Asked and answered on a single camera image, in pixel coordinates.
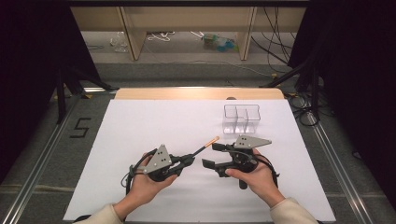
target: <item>white table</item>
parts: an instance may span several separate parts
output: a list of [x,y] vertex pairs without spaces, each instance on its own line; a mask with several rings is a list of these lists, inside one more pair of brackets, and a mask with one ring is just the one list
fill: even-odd
[[[124,196],[120,185],[129,166],[144,152],[165,144],[169,153],[192,153],[219,136],[231,144],[237,134],[222,133],[224,105],[259,105],[262,120],[251,134],[272,140],[258,150],[280,173],[278,184],[317,220],[335,217],[286,100],[113,100],[93,144],[90,157],[64,216],[92,214]],[[196,156],[175,183],[127,217],[136,222],[263,222],[271,221],[268,206],[238,181],[220,178],[201,160],[230,161],[228,153],[210,147]]]

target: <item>hand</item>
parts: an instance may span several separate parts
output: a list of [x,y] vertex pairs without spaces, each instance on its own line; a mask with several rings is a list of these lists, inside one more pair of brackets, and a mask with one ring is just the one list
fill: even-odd
[[[256,148],[253,148],[253,153],[260,155],[260,152]],[[226,174],[246,182],[250,189],[270,207],[277,205],[285,199],[274,183],[271,170],[261,162],[250,173],[243,173],[236,169],[227,169]]]
[[[141,165],[146,166],[150,158],[145,158]],[[176,178],[177,175],[171,175],[162,182],[155,182],[148,175],[135,175],[128,195],[119,203],[113,205],[120,220],[124,220],[128,214],[132,213],[140,205],[151,202],[158,192],[170,186]]]

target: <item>sleeve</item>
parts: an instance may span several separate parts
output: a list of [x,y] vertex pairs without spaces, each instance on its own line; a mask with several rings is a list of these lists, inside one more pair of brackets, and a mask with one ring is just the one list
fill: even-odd
[[271,218],[275,224],[318,223],[315,218],[293,198],[287,198],[272,207]]
[[77,224],[122,224],[114,211],[113,205],[108,204],[89,218],[76,222]]

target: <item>clear plastic container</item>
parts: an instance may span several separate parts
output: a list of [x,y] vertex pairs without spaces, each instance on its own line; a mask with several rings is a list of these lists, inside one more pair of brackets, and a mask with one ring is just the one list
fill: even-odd
[[124,32],[117,32],[117,36],[110,39],[110,45],[113,46],[116,52],[128,52]]
[[223,117],[224,133],[255,133],[260,123],[258,105],[225,105]]

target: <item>cable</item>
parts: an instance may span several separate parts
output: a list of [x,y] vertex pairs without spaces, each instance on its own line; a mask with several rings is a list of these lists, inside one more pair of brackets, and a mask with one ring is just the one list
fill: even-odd
[[169,42],[171,41],[171,38],[168,37],[168,35],[174,35],[175,32],[166,32],[166,33],[161,33],[161,37],[156,36],[155,34],[151,34],[151,37],[148,37],[148,40],[154,40],[159,39],[161,41]]
[[[262,160],[262,159],[259,159],[258,157],[263,157],[263,158],[265,158],[268,162],[267,162],[267,161],[264,161],[264,160]],[[264,156],[261,155],[261,154],[254,154],[254,160],[255,160],[255,161],[259,161],[259,162],[265,164],[265,165],[271,170],[271,175],[272,175],[273,180],[274,180],[274,183],[275,183],[275,185],[276,185],[276,187],[277,187],[277,178],[279,177],[279,174],[276,173],[275,168],[274,168],[273,164],[270,162],[270,160],[268,160],[266,157],[264,157]]]
[[265,16],[267,17],[267,20],[270,22],[271,28],[272,28],[272,30],[273,30],[273,36],[272,36],[272,38],[271,38],[270,45],[271,45],[271,43],[273,42],[273,38],[274,38],[274,35],[275,35],[275,36],[277,37],[277,39],[279,40],[280,46],[281,46],[281,48],[282,48],[282,52],[283,52],[283,54],[284,54],[286,60],[289,60],[289,57],[290,57],[290,56],[289,56],[288,52],[286,51],[285,46],[283,45],[282,40],[281,40],[281,38],[280,38],[279,25],[278,25],[278,23],[277,23],[279,8],[276,7],[276,11],[275,11],[275,13],[276,13],[276,20],[275,20],[275,24],[274,24],[274,25],[273,25],[273,23],[272,23],[270,17],[268,16],[268,13],[267,13],[265,7],[264,7],[263,9],[264,9]]
[[[262,36],[264,36],[264,38],[267,39],[268,41],[271,41],[271,40],[264,34],[264,32],[262,32]],[[279,45],[279,46],[283,46],[283,47],[288,48],[288,49],[292,49],[292,47],[290,47],[290,46],[282,45],[281,43],[276,43],[276,42],[274,42],[274,41],[273,41],[273,44],[276,44],[276,45]]]
[[227,84],[229,84],[230,86],[235,87],[235,85],[234,85],[231,81],[225,80],[225,82],[226,82]]
[[[161,60],[159,60],[159,59],[155,56],[155,54],[149,49],[149,47],[147,47],[145,44],[143,44],[143,46],[148,50],[148,52],[150,52],[150,55],[151,55],[153,58],[155,58],[155,60],[156,60],[158,63],[168,64],[168,63],[165,63],[165,62],[162,62]],[[232,65],[232,66],[234,66],[234,67],[237,67],[237,68],[246,69],[246,70],[248,70],[248,71],[251,71],[251,72],[253,72],[253,73],[259,74],[259,75],[261,75],[261,76],[265,76],[265,77],[270,77],[270,76],[271,76],[271,75],[268,75],[268,74],[264,74],[264,73],[258,72],[258,71],[256,71],[256,70],[251,69],[251,68],[248,68],[248,67],[244,67],[244,66],[240,66],[240,65],[237,65],[237,64],[224,62],[224,61],[210,62],[210,61],[204,61],[204,60],[196,60],[196,61],[189,61],[189,62],[169,62],[169,63],[225,63],[225,64]]]
[[[293,100],[291,99],[295,99],[296,97],[291,96],[291,98],[289,99],[289,103],[290,106],[293,108],[296,108],[297,110],[292,111],[293,114],[297,114],[296,116],[294,116],[295,119],[299,120],[300,123],[304,126],[315,126],[318,124],[318,122],[320,121],[320,118],[318,117],[318,115],[316,115],[315,113],[312,113],[312,106],[308,106],[308,101],[305,99],[305,97],[302,95],[299,97],[299,99],[303,99],[303,104],[301,106],[297,106],[294,104]],[[303,116],[312,113],[315,117],[315,122],[314,123],[306,123],[303,121]]]
[[[126,188],[126,194],[129,193],[129,190],[131,189],[131,183],[132,183],[132,179],[134,178],[134,175],[137,175],[136,171],[137,168],[140,166],[140,164],[143,162],[143,160],[145,160],[147,157],[152,156],[155,154],[155,152],[157,151],[157,148],[151,150],[150,152],[148,152],[146,155],[144,155],[140,161],[137,162],[137,164],[135,166],[130,166],[130,171],[128,174],[126,174],[122,180],[121,180],[121,185],[123,187]],[[123,185],[122,181],[125,181],[125,177],[127,177],[126,179],[126,185]]]
[[[270,42],[270,45],[268,46],[268,49],[271,48],[271,43],[272,43],[273,38],[274,38],[274,34],[273,34],[272,37],[271,37],[271,42]],[[270,67],[271,67],[274,71],[276,71],[276,72],[278,72],[278,73],[286,73],[286,72],[284,72],[284,71],[276,70],[276,69],[270,64],[270,55],[269,55],[269,54],[267,54],[267,62],[268,62],[268,65],[270,65]]]
[[265,47],[261,46],[254,38],[253,36],[251,37],[251,39],[254,41],[254,43],[257,44],[257,46],[259,46],[260,49],[265,50],[265,52],[271,54],[272,56],[274,56],[275,58],[277,58],[278,60],[280,60],[282,63],[284,64],[288,64],[288,62],[286,62],[285,60],[279,58],[278,56],[276,56],[273,52],[271,52],[269,49],[266,49]]

